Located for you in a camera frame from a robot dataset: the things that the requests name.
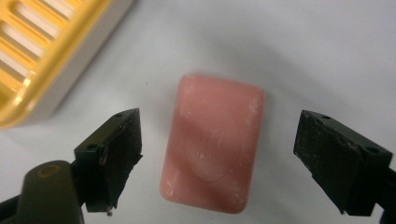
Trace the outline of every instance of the pink soap bar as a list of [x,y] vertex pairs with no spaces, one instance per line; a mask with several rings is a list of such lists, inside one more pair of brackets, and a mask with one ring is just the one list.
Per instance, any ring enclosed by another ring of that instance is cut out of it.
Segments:
[[184,76],[161,194],[171,202],[240,213],[247,205],[264,93],[234,81]]

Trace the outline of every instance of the yellow plastic basket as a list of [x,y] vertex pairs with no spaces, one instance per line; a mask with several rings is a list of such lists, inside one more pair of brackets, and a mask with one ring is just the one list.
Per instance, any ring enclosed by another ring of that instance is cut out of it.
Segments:
[[0,0],[0,128],[49,115],[132,2]]

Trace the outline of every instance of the red rectangular block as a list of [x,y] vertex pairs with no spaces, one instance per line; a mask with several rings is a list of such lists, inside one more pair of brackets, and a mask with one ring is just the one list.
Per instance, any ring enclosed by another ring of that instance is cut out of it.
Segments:
[[264,100],[255,86],[184,76],[163,166],[162,196],[213,211],[243,211]]

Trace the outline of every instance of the white table surface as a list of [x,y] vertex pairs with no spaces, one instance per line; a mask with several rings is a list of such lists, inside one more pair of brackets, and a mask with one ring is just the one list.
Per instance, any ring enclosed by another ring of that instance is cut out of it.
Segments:
[[[239,215],[160,195],[177,83],[189,73],[266,91]],[[378,223],[379,206],[372,217],[340,215],[292,149],[308,109],[396,153],[395,96],[394,0],[140,0],[51,118],[0,131],[0,200],[19,194],[38,164],[73,161],[73,149],[111,115],[140,107],[144,158],[114,216],[84,212],[86,223]]]

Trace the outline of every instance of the gray surface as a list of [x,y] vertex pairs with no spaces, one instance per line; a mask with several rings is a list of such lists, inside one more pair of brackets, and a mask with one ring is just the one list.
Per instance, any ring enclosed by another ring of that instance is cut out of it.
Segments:
[[[109,116],[140,107],[144,159],[112,218],[86,223],[378,223],[341,216],[292,154],[310,109],[396,152],[396,3],[141,0],[55,114],[0,132],[0,200],[24,174],[73,149]],[[261,86],[267,104],[247,209],[226,215],[169,203],[159,184],[181,76]]]

